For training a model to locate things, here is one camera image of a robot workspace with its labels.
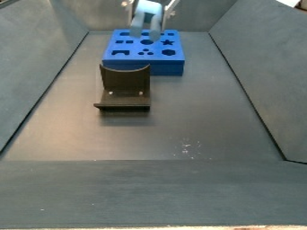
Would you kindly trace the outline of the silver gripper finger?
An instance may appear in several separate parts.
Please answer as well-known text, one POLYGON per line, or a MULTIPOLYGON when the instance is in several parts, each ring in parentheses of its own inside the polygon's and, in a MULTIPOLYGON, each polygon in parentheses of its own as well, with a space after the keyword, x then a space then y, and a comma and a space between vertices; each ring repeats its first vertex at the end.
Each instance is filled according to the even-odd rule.
POLYGON ((167 20, 175 15, 175 7, 180 3, 180 0, 171 0, 169 3, 163 8, 163 20, 161 29, 165 30, 167 20))
POLYGON ((137 2, 139 0, 121 0, 121 7, 127 11, 128 24, 132 24, 132 20, 135 19, 137 2))

